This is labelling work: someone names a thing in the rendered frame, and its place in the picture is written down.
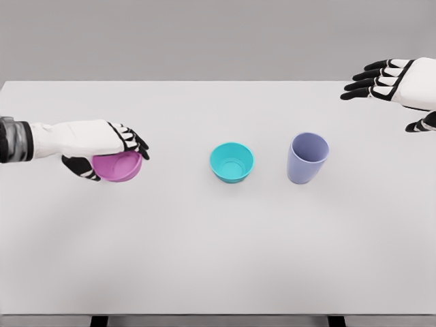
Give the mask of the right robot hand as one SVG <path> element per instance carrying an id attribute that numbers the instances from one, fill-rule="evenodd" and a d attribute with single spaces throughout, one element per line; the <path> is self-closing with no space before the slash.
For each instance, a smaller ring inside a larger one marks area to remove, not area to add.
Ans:
<path id="1" fill-rule="evenodd" d="M 436 131 L 436 59 L 385 59 L 352 77 L 340 99 L 373 98 L 426 115 L 405 127 L 407 133 Z"/>

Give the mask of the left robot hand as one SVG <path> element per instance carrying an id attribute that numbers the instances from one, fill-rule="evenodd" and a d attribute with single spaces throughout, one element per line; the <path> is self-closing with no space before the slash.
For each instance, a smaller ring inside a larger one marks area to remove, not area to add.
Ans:
<path id="1" fill-rule="evenodd" d="M 134 151 L 149 160 L 148 144 L 130 127 L 102 119 L 61 124 L 61 161 L 76 176 L 91 181 L 101 177 L 90 158 Z"/>

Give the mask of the pink bowl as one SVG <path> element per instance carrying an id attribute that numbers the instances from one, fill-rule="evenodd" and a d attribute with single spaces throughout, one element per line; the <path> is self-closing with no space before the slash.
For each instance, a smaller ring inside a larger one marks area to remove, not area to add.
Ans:
<path id="1" fill-rule="evenodd" d="M 142 156 L 135 151 L 91 158 L 95 173 L 106 181 L 125 182 L 136 177 L 142 167 Z"/>

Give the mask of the lavender cup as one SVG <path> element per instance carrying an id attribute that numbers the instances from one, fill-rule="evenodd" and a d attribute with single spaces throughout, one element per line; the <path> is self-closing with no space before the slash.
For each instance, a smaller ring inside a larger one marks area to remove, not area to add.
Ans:
<path id="1" fill-rule="evenodd" d="M 291 141 L 287 155 L 287 177 L 295 184 L 306 184 L 319 172 L 329 155 L 327 141 L 310 132 Z"/>

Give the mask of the teal bowl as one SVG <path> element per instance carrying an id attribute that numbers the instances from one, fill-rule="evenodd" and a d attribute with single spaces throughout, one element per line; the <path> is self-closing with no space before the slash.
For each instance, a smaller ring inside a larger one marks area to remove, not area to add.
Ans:
<path id="1" fill-rule="evenodd" d="M 252 151 L 237 142 L 225 142 L 216 146 L 209 156 L 213 174 L 229 184 L 243 181 L 251 173 L 255 159 Z"/>

